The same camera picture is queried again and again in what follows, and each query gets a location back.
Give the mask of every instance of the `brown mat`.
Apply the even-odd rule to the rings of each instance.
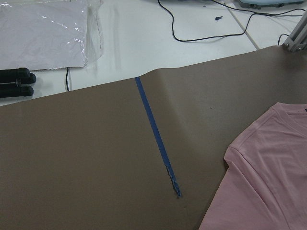
[[[277,101],[306,103],[301,56],[270,47],[141,77],[179,199],[133,79],[0,107],[0,229],[197,229],[227,145]]]

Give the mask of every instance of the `plastic bag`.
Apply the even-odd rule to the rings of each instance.
[[[99,0],[0,3],[0,69],[84,67],[97,60],[100,5]]]

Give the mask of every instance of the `white package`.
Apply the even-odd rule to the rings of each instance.
[[[85,66],[87,1],[0,3],[0,69]]]

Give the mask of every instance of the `shirt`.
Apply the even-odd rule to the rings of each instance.
[[[307,104],[277,103],[228,147],[200,230],[307,229]]]

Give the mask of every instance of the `blue tape strip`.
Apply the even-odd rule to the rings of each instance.
[[[150,125],[152,127],[155,140],[156,140],[156,142],[158,144],[158,147],[159,147],[159,150],[160,150],[160,153],[161,153],[164,165],[166,166],[168,175],[171,178],[171,181],[172,181],[172,184],[173,184],[173,188],[176,191],[177,196],[181,196],[181,191],[180,191],[179,186],[178,186],[178,184],[176,182],[176,177],[175,177],[174,171],[172,169],[171,162],[169,161],[168,155],[166,153],[166,150],[165,150],[162,138],[161,138],[159,130],[158,130],[158,126],[157,126],[157,124],[155,122],[155,119],[153,117],[154,115],[152,113],[152,110],[150,108],[149,102],[148,102],[146,94],[145,94],[145,90],[144,90],[144,88],[142,86],[141,79],[139,77],[136,77],[135,78],[135,82],[136,82],[136,84],[138,86],[138,89],[139,89],[139,92],[140,92],[140,96],[142,98],[142,101],[143,101],[143,104],[144,104],[144,107],[145,107],[148,119],[150,121]]]

